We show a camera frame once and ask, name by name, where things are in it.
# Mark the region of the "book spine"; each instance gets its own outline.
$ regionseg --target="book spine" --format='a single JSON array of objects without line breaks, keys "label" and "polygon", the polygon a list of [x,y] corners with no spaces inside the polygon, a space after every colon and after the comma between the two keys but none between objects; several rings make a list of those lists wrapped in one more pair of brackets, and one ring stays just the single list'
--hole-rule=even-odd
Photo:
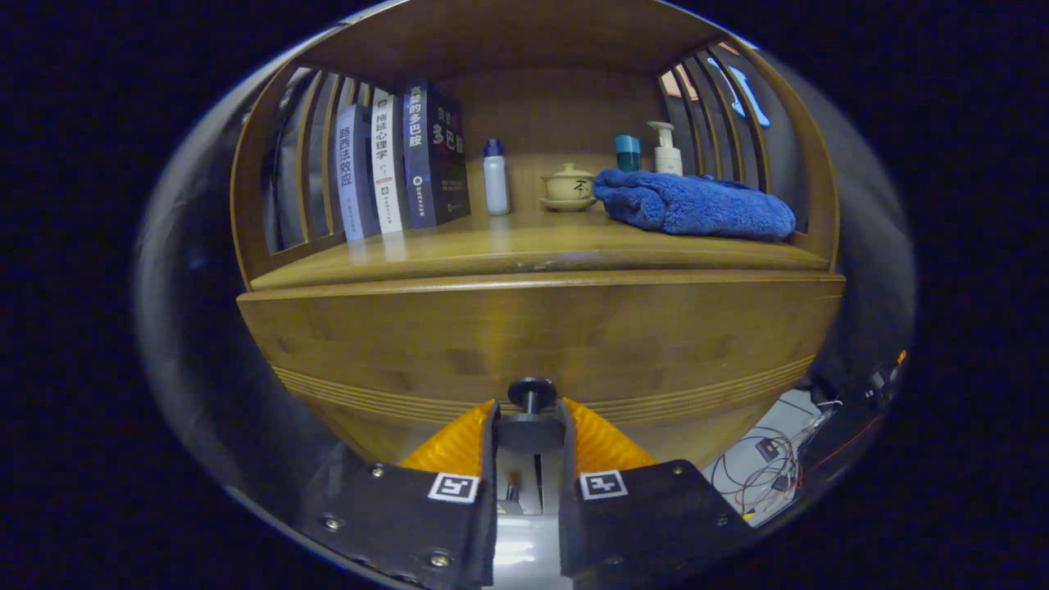
[{"label": "book spine", "polygon": [[397,103],[397,97],[376,89],[371,108],[371,170],[383,233],[405,228],[403,153],[399,149],[400,126],[394,121],[400,119],[401,111],[394,108]]},{"label": "book spine", "polygon": [[403,101],[405,185],[409,194],[409,219],[413,228],[437,225],[433,209],[428,94],[428,85],[416,82],[408,86]]},{"label": "book spine", "polygon": [[334,168],[347,241],[379,233],[379,212],[371,198],[368,167],[370,119],[367,108],[358,105],[343,108],[336,119]]}]

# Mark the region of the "dark background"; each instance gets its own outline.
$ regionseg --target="dark background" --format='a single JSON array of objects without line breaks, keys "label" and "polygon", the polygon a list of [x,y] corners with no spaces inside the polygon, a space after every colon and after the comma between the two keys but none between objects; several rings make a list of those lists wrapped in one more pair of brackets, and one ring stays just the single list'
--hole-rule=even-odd
[{"label": "dark background", "polygon": [[[184,134],[250,71],[365,4],[100,2],[6,19],[10,168],[25,186],[2,222],[5,587],[354,586],[227,498],[171,435],[137,362],[128,276]],[[1015,557],[1039,502],[998,468],[1016,462],[1004,435],[1036,414],[1020,392],[1037,349],[1016,344],[1039,319],[1021,312],[1035,290],[1000,285],[1033,251],[1036,152],[1022,144],[1041,105],[1025,88],[1044,83],[1020,60],[1037,58],[1039,19],[999,3],[842,4],[687,6],[807,77],[883,157],[916,239],[913,370],[835,491],[695,586],[1012,586],[1033,571]]]}]

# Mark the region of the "black knob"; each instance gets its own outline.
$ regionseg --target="black knob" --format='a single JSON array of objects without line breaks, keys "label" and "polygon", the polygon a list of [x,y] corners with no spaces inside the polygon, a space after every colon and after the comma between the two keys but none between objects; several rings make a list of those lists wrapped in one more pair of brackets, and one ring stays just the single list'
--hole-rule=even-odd
[{"label": "black knob", "polygon": [[510,384],[507,397],[527,414],[539,414],[557,399],[557,387],[550,379],[524,377]]},{"label": "black knob", "polygon": [[522,414],[502,416],[495,424],[500,447],[541,454],[564,445],[564,424],[539,410],[554,403],[557,387],[550,379],[526,377],[510,384],[507,397]]}]

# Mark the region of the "screw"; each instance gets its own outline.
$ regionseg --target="screw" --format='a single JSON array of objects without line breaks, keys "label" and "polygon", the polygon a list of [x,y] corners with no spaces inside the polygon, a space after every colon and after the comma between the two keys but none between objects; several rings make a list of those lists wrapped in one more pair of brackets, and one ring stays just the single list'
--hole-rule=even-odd
[{"label": "screw", "polygon": [[324,528],[326,528],[327,530],[336,532],[340,528],[342,528],[342,525],[346,523],[344,523],[338,517],[335,517],[333,514],[324,514],[324,517],[321,519],[321,524],[323,524]]}]

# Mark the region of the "wooden shelf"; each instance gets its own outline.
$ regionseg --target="wooden shelf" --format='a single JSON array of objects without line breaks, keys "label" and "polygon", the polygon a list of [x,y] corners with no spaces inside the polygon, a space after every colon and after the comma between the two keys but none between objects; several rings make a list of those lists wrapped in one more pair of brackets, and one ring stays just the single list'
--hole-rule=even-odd
[{"label": "wooden shelf", "polygon": [[588,67],[656,77],[724,31],[663,2],[401,2],[304,50],[306,66],[401,88],[425,76]]},{"label": "wooden shelf", "polygon": [[252,280],[255,291],[349,282],[552,271],[819,270],[787,244],[646,232],[595,205],[583,213],[485,213],[423,230],[339,244]]}]

